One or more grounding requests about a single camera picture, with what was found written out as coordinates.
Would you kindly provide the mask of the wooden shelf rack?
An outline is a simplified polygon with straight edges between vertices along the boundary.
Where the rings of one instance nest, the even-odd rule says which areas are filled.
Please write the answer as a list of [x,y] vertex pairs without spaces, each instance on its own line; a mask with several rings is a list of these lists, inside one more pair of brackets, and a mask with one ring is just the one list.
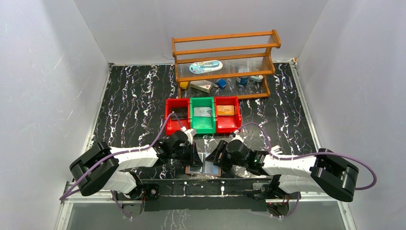
[[[208,48],[202,48],[199,45],[199,42],[224,40],[230,43],[233,39],[252,37],[268,37],[268,41],[262,44],[227,45]],[[281,45],[280,36],[275,29],[265,32],[172,38],[171,49],[174,58],[175,80],[178,84],[181,84],[182,82],[262,75],[264,79],[260,83],[262,86],[260,92],[243,92],[237,97],[238,99],[269,97],[271,92],[267,77],[275,73],[271,51],[274,48],[280,48]],[[201,64],[213,60],[221,62],[221,69],[198,73],[198,71],[190,68],[193,63]]]

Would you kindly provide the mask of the black base frame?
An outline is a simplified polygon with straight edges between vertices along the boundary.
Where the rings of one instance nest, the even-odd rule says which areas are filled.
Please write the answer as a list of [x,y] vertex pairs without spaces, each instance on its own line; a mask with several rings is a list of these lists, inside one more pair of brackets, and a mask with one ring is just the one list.
[[133,214],[164,210],[237,210],[269,212],[288,216],[297,207],[301,195],[282,191],[270,178],[151,179],[142,180],[133,195],[113,192],[121,207]]

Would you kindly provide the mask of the blue white oval package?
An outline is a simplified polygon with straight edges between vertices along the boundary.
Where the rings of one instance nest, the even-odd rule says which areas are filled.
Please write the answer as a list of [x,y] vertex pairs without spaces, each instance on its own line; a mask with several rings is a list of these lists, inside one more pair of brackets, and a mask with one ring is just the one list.
[[200,61],[190,64],[189,70],[193,74],[204,74],[222,69],[223,63],[219,60]]

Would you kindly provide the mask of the orange credit card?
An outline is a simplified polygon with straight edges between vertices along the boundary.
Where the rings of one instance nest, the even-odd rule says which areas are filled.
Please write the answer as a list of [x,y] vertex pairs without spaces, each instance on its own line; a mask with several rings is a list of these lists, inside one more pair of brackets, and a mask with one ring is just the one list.
[[218,116],[234,116],[235,107],[233,105],[217,105],[217,115]]

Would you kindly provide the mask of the grey credit card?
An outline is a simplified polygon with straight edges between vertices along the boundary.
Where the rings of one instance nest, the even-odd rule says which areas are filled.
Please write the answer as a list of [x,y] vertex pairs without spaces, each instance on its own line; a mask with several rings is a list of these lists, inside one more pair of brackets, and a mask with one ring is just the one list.
[[195,117],[212,117],[211,107],[195,107],[193,109],[193,115]]

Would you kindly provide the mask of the red bin with orange card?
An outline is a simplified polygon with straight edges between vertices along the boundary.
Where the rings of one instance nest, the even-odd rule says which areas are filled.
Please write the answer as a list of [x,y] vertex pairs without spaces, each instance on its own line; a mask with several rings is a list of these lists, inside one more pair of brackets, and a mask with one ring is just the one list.
[[214,97],[216,133],[232,133],[241,126],[242,117],[236,96]]

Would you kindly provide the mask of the blue small object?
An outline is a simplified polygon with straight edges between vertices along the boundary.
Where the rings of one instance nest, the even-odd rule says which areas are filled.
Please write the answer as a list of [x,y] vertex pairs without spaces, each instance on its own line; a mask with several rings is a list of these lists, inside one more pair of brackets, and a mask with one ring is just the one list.
[[220,88],[220,89],[225,88],[226,84],[227,84],[226,80],[224,80],[224,79],[218,79],[215,83],[218,86],[218,88]]

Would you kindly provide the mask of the pink leather card holder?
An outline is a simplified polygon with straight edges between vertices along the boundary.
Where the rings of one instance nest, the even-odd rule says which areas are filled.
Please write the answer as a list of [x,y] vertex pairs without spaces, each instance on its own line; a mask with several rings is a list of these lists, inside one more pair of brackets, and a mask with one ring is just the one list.
[[205,160],[209,155],[210,155],[209,153],[199,153],[199,157],[202,160],[203,166],[201,167],[186,166],[185,173],[190,175],[208,175],[219,177],[221,175],[221,168],[215,166],[212,162]]

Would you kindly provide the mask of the red bin with dark card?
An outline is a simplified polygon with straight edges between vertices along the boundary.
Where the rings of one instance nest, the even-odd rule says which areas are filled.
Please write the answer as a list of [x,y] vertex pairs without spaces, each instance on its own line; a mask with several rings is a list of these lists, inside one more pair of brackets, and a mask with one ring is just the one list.
[[190,99],[167,99],[165,105],[165,117],[171,115],[165,125],[166,135],[169,136],[182,127],[191,128],[190,125]]

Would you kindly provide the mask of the green plastic bin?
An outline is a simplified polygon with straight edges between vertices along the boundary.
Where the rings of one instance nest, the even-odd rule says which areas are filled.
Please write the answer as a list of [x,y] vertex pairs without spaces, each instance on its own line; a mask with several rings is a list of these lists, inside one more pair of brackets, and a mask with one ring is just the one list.
[[190,98],[190,124],[197,134],[215,133],[214,97]]

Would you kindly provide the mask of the blue cup on shelf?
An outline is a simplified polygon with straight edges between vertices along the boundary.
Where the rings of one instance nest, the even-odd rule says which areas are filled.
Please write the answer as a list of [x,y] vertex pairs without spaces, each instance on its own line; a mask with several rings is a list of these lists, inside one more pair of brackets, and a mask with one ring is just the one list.
[[236,81],[238,85],[245,86],[249,82],[250,76],[245,76],[245,77],[237,77]]

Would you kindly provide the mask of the teal white tube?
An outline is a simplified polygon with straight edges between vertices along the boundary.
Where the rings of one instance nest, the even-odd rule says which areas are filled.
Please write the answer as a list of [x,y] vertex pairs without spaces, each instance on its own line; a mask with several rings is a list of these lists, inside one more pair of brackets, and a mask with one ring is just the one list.
[[252,76],[250,76],[249,79],[254,82],[262,82],[264,79],[264,76],[263,75],[252,75]]

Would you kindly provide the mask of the dark credit card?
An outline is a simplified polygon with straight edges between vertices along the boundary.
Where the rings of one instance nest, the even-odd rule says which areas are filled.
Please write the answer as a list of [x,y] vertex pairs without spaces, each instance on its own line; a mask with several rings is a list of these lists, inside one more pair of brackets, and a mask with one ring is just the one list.
[[175,107],[175,108],[172,108],[171,112],[173,114],[175,114],[178,119],[187,119],[188,118],[187,107]]

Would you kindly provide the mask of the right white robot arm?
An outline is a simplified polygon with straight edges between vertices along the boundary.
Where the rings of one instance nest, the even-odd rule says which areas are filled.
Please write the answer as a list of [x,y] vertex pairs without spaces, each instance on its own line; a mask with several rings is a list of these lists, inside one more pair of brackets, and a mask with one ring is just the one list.
[[356,190],[359,169],[343,157],[321,149],[315,156],[287,157],[264,150],[252,150],[241,140],[220,141],[206,158],[224,170],[233,165],[244,167],[258,176],[270,176],[265,188],[256,188],[266,198],[283,198],[301,192],[325,193],[331,198],[351,202]]

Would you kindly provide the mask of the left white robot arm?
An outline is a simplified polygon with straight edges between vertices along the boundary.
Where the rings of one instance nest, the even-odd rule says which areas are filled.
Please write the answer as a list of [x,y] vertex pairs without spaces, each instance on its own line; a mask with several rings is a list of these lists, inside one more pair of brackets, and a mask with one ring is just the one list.
[[149,146],[134,148],[109,147],[102,141],[73,161],[69,169],[83,196],[112,190],[126,198],[140,199],[147,194],[146,185],[130,170],[158,167],[171,160],[185,166],[202,166],[193,141],[196,133],[194,128],[183,127],[168,137],[154,140]]

